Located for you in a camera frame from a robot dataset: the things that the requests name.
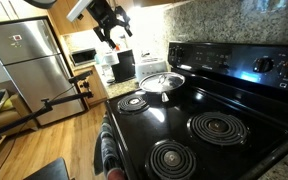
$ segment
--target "pot lid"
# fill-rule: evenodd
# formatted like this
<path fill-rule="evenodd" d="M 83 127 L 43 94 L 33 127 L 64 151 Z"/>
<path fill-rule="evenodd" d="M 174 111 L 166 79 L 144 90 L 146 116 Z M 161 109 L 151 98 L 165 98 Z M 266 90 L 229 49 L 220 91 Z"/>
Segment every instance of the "pot lid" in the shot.
<path fill-rule="evenodd" d="M 50 9 L 57 0 L 24 0 L 32 6 L 41 8 L 41 9 Z"/>
<path fill-rule="evenodd" d="M 140 82 L 140 87 L 144 91 L 165 92 L 180 87 L 184 82 L 184 76 L 173 72 L 164 72 L 147 76 Z"/>

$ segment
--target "microwave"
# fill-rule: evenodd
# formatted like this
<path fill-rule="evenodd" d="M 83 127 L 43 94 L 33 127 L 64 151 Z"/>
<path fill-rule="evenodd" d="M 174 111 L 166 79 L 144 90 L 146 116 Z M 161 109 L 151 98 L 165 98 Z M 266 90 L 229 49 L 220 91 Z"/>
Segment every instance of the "microwave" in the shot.
<path fill-rule="evenodd" d="M 79 51 L 73 51 L 70 54 L 74 66 L 79 66 L 85 63 L 95 61 L 96 50 L 95 48 L 83 49 Z"/>

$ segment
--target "electric stove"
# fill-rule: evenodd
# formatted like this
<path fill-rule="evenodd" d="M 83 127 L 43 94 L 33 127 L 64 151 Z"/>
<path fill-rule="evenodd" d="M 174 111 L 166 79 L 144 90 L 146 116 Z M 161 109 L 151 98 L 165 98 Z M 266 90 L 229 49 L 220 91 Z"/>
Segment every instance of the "electric stove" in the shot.
<path fill-rule="evenodd" d="M 106 102 L 128 179 L 255 179 L 288 153 L 288 46 L 171 42 L 172 103 Z"/>

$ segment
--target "black metal rod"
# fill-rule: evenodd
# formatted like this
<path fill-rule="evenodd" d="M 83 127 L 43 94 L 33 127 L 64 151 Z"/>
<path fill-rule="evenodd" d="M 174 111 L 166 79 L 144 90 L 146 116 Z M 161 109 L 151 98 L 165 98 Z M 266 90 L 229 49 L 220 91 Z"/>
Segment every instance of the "black metal rod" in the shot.
<path fill-rule="evenodd" d="M 43 107 L 42 109 L 36 111 L 36 112 L 33 112 L 27 116 L 24 116 L 10 124 L 7 124 L 5 126 L 2 126 L 0 127 L 0 134 L 7 131 L 7 130 L 10 130 L 20 124 L 23 124 L 31 119 L 34 119 L 38 116 L 41 116 L 49 111 L 52 111 L 53 108 L 52 106 L 55 106 L 57 104 L 61 104 L 61 103 L 65 103 L 65 102 L 68 102 L 68 101 L 73 101 L 73 100 L 76 100 L 76 99 L 81 99 L 83 97 L 93 97 L 93 94 L 92 92 L 84 92 L 84 93 L 80 93 L 80 94 L 75 94 L 75 95 L 72 95 L 72 96 L 67 96 L 67 97 L 64 97 L 64 98 L 59 98 L 59 99 L 55 99 L 55 100 L 51 100 L 49 102 L 45 101 L 45 107 Z"/>
<path fill-rule="evenodd" d="M 85 80 L 87 78 L 87 76 L 90 76 L 93 74 L 93 71 L 89 70 L 89 71 L 85 71 L 77 76 L 74 76 L 70 79 L 68 79 L 68 82 L 73 84 L 73 83 L 77 83 L 78 81 L 82 81 Z"/>

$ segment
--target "coil burner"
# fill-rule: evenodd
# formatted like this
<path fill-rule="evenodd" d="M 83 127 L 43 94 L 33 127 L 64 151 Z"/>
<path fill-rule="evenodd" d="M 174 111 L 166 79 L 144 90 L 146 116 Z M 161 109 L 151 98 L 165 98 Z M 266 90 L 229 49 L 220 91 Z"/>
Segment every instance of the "coil burner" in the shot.
<path fill-rule="evenodd" d="M 244 144 L 248 134 L 241 120 L 220 112 L 194 116 L 188 121 L 188 126 L 195 136 L 220 146 Z"/>
<path fill-rule="evenodd" d="M 188 147 L 175 141 L 156 143 L 149 154 L 147 171 L 153 170 L 160 179 L 189 179 L 196 169 L 196 158 Z"/>
<path fill-rule="evenodd" d="M 131 95 L 121 99 L 117 107 L 122 114 L 136 114 L 148 109 L 149 105 L 141 96 Z"/>

